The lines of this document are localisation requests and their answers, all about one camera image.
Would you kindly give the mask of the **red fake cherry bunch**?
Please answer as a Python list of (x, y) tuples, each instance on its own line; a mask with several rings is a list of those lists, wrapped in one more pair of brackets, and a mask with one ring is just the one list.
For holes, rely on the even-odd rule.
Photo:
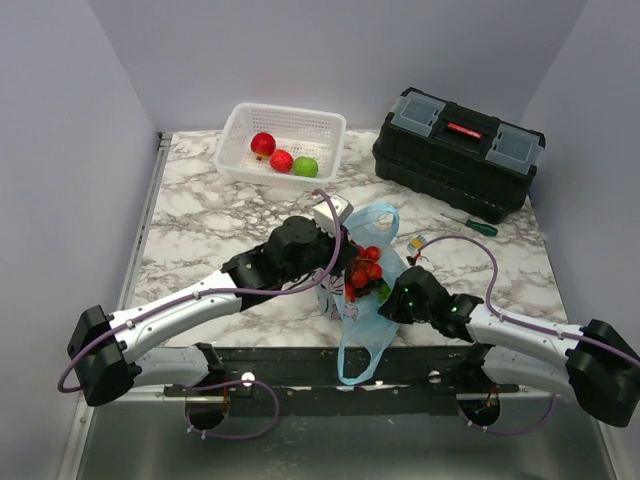
[(350, 303), (379, 291), (384, 284), (384, 270), (380, 265), (382, 250), (377, 246), (352, 245), (358, 249), (358, 255), (345, 271), (345, 297)]

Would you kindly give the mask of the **light blue plastic bag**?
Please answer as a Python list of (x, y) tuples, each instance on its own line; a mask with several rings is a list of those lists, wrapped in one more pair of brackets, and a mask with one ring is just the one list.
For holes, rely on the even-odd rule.
[[(400, 223), (399, 212), (391, 205), (374, 203), (347, 215), (343, 226), (353, 243), (382, 250), (383, 280), (391, 290), (395, 280), (407, 266), (391, 246)], [(337, 372), (341, 383), (355, 386), (373, 378), (382, 354), (395, 338), (399, 324), (378, 314), (382, 305), (377, 291), (350, 303), (345, 297), (345, 271), (325, 277), (317, 286), (319, 306), (323, 313), (341, 322)], [(347, 365), (346, 348), (361, 347), (368, 363), (360, 373)]]

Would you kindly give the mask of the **red fake peach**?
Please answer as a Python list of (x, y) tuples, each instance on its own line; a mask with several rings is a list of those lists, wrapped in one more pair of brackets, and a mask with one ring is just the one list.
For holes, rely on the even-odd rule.
[(276, 149), (269, 159), (270, 166), (279, 173), (288, 173), (293, 168), (294, 158), (285, 150)]

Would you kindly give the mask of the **red fake apple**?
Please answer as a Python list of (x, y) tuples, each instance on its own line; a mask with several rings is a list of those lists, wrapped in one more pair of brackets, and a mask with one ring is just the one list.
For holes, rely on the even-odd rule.
[(267, 132), (255, 134), (250, 143), (250, 150), (259, 161), (269, 158), (276, 148), (275, 138)]

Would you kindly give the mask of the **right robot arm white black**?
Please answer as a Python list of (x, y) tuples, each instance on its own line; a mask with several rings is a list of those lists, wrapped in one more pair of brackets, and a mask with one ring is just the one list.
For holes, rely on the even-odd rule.
[(469, 294), (451, 294), (413, 266), (396, 280), (380, 314), (396, 323), (428, 323), (448, 338), (480, 344), (483, 357), (464, 362), (460, 379), (480, 392), (494, 382), (572, 399), (610, 426), (629, 425), (639, 403), (639, 356), (610, 324), (585, 326), (514, 316)]

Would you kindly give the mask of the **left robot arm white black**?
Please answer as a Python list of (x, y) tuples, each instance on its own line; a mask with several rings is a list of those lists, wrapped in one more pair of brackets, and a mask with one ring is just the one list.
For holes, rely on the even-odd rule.
[(286, 284), (308, 274), (322, 282), (358, 253), (345, 228), (333, 235), (311, 219), (290, 217), (265, 243), (233, 256), (189, 288), (129, 310), (106, 313), (95, 305), (83, 311), (67, 346), (67, 371), (92, 407), (144, 385), (176, 384), (212, 394), (222, 380), (212, 356), (200, 346), (171, 351), (165, 341), (284, 296)]

